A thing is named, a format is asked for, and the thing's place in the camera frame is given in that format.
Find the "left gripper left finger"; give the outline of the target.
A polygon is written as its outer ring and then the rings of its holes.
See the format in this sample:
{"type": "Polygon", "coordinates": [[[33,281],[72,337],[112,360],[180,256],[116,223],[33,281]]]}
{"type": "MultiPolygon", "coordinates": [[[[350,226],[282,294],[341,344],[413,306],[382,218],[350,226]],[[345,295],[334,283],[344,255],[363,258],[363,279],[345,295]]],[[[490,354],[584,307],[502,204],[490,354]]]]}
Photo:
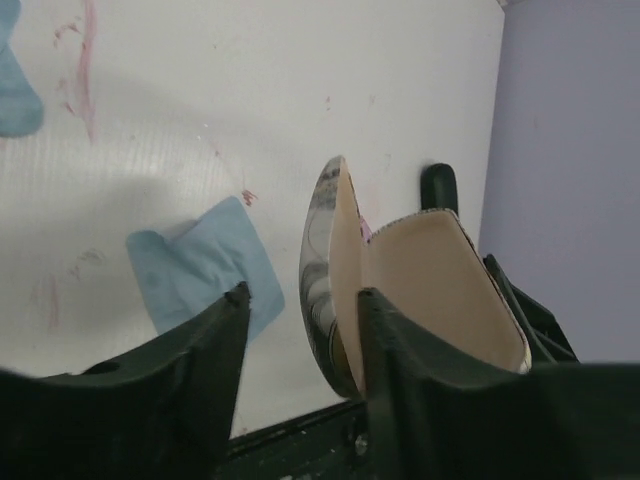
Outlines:
{"type": "Polygon", "coordinates": [[[231,434],[250,320],[240,283],[79,374],[1,374],[5,479],[209,479],[231,434]]]}

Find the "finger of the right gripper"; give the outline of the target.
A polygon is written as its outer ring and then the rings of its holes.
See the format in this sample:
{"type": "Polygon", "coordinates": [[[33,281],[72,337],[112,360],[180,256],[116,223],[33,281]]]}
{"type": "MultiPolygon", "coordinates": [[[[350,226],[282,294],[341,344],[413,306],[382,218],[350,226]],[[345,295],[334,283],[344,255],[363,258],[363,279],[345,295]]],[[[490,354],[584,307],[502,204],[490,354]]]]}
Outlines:
{"type": "Polygon", "coordinates": [[[493,255],[487,255],[483,262],[526,337],[532,364],[578,363],[579,360],[555,316],[516,287],[493,255]]]}

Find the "marbled glasses case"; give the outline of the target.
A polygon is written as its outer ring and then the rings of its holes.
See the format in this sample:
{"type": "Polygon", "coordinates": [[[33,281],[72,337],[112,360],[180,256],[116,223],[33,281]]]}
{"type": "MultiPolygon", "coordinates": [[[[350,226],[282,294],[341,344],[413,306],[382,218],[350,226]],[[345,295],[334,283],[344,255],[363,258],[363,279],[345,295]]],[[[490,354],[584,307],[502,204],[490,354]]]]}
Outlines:
{"type": "Polygon", "coordinates": [[[494,367],[523,374],[530,342],[450,209],[397,219],[366,238],[344,157],[313,190],[299,261],[299,298],[315,360],[334,392],[365,386],[357,294],[366,287],[436,338],[494,367]]]}

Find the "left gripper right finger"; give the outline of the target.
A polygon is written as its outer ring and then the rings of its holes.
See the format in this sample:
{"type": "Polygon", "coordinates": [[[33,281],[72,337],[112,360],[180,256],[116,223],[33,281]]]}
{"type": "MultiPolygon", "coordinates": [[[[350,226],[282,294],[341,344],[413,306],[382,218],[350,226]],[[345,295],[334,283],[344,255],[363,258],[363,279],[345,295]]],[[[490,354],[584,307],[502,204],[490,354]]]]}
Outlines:
{"type": "Polygon", "coordinates": [[[639,368],[504,371],[358,296],[370,458],[381,479],[635,479],[639,368]]]}

